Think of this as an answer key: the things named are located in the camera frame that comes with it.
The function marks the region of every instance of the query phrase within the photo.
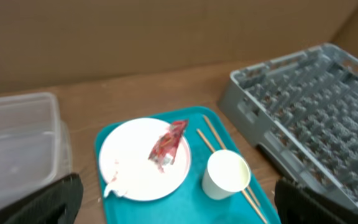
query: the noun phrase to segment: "food wrapper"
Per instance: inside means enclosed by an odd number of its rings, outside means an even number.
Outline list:
[[[155,143],[149,159],[154,161],[162,172],[162,166],[175,162],[179,142],[187,124],[188,120],[174,121],[170,125],[168,132]]]

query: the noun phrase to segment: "wooden table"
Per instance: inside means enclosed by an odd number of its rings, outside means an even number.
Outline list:
[[[49,91],[58,97],[61,118],[70,131],[73,170],[80,174],[85,188],[75,223],[106,222],[93,146],[97,133],[104,126],[194,105],[206,106],[219,115],[259,184],[274,203],[272,191],[279,174],[216,106],[229,81],[229,72],[253,63],[256,62],[220,63],[20,92]]]

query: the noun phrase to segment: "dish rack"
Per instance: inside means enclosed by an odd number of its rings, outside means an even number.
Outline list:
[[[358,212],[358,59],[332,44],[230,74],[219,107],[286,175]]]

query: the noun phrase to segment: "chopsticks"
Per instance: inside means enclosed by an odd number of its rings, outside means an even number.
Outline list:
[[[213,125],[211,124],[211,122],[209,121],[207,116],[203,116],[205,122],[207,123],[207,125],[209,126],[210,130],[212,131],[212,133],[214,134],[215,138],[218,140],[218,143],[220,144],[220,146],[222,147],[222,149],[226,149],[226,146],[224,145],[222,139],[219,137],[218,133],[216,132],[215,128],[213,127]],[[203,132],[200,129],[197,129],[197,133],[199,134],[199,136],[202,138],[202,140],[205,142],[205,144],[209,147],[209,149],[211,150],[212,153],[214,153],[216,150],[215,148],[211,145],[211,143],[208,141],[208,139],[205,137],[205,135],[203,134]],[[252,191],[251,187],[247,187],[248,191],[250,192],[252,198],[255,200],[255,202],[257,203],[258,206],[260,206],[259,201],[257,200],[254,192]],[[251,207],[255,210],[255,212],[258,214],[258,216],[260,217],[260,219],[262,219],[262,221],[264,223],[267,223],[267,220],[265,219],[265,217],[262,215],[262,213],[260,212],[259,208],[256,206],[256,204],[254,203],[254,201],[249,197],[248,193],[245,190],[242,190],[241,193],[243,194],[243,196],[247,199],[247,201],[251,204]]]

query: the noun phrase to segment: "paper plate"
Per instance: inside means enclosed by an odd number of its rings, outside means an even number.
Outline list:
[[[131,176],[127,193],[123,196],[131,200],[149,201],[172,193],[184,181],[191,164],[190,147],[182,137],[173,165],[158,170],[157,165],[148,160],[149,154],[169,128],[169,123],[154,118],[139,118],[118,126],[104,140],[99,155],[99,168],[106,183],[116,175],[115,163],[120,170]]]

